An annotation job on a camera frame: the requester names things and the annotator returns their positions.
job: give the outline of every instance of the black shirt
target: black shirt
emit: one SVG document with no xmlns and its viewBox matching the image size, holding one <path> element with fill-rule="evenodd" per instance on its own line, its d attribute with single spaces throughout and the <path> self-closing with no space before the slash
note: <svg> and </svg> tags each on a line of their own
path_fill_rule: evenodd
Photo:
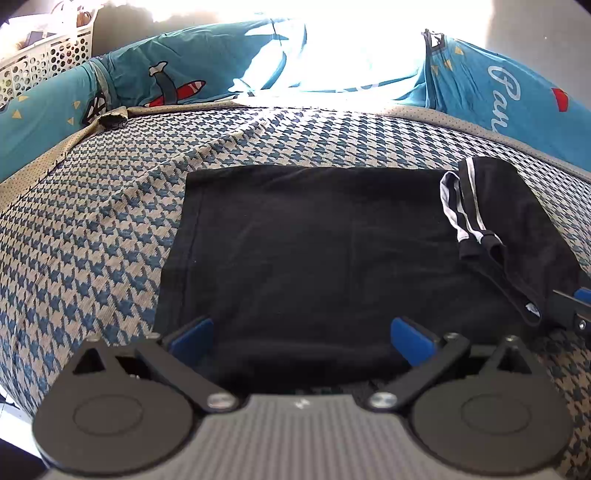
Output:
<svg viewBox="0 0 591 480">
<path fill-rule="evenodd" d="M 550 229 L 535 249 L 550 241 L 568 260 L 559 262 L 564 291 L 577 288 L 580 268 L 512 165 L 488 158 L 474 165 L 478 212 L 466 165 L 446 176 L 291 166 L 189 174 L 155 330 L 208 316 L 215 342 L 197 370 L 225 388 L 265 393 L 396 376 L 407 368 L 390 344 L 397 316 L 479 343 L 527 334 L 540 322 L 543 295 L 516 287 L 506 274 L 515 262 L 505 259 L 515 251 L 519 270 L 529 237 Z M 490 230 L 479 229 L 482 215 Z M 543 217 L 524 225 L 523 215 Z"/>
</svg>

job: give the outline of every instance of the houndstooth bedspread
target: houndstooth bedspread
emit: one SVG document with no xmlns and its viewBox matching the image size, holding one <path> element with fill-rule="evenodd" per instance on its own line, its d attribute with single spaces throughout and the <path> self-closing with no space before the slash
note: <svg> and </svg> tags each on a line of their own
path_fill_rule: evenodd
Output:
<svg viewBox="0 0 591 480">
<path fill-rule="evenodd" d="M 451 169 L 473 155 L 511 161 L 591 273 L 591 184 L 471 135 L 387 116 L 259 108 L 144 116 L 92 137 L 0 216 L 0 383 L 34 414 L 86 336 L 145 337 L 196 168 Z M 576 423 L 560 471 L 584 478 L 591 352 L 561 332 L 535 347 Z"/>
</svg>

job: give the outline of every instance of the screw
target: screw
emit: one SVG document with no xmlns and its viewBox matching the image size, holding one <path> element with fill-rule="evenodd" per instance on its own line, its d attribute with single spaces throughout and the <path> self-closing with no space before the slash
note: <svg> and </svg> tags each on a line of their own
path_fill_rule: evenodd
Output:
<svg viewBox="0 0 591 480">
<path fill-rule="evenodd" d="M 300 398 L 299 400 L 296 400 L 294 402 L 294 405 L 300 410 L 304 410 L 304 408 L 308 408 L 310 405 L 312 405 L 312 403 L 310 402 L 310 400 Z"/>
<path fill-rule="evenodd" d="M 376 392 L 369 398 L 369 405 L 373 408 L 392 408 L 398 397 L 390 392 Z"/>
<path fill-rule="evenodd" d="M 236 404 L 236 397 L 227 392 L 213 393 L 207 398 L 207 406 L 214 410 L 228 410 Z"/>
</svg>

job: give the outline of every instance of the laundry basket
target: laundry basket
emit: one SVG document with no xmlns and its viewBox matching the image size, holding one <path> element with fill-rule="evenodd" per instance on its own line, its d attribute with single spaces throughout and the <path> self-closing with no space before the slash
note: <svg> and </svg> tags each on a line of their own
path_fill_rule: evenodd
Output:
<svg viewBox="0 0 591 480">
<path fill-rule="evenodd" d="M 75 39 L 54 35 L 0 61 L 0 108 L 38 83 L 88 60 L 97 13 L 98 9 L 88 24 L 76 29 Z"/>
</svg>

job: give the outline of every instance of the bed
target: bed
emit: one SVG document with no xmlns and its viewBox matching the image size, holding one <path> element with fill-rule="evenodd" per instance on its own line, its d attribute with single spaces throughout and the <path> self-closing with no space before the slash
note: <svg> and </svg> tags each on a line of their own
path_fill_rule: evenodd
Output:
<svg viewBox="0 0 591 480">
<path fill-rule="evenodd" d="M 30 415 L 89 335 L 151 331 L 186 174 L 246 164 L 455 168 L 512 162 L 591 273 L 591 184 L 500 142 L 395 115 L 240 107 L 138 116 L 76 145 L 0 215 L 0 383 Z M 591 352 L 567 332 L 534 345 L 576 428 L 560 472 L 584 478 Z"/>
</svg>

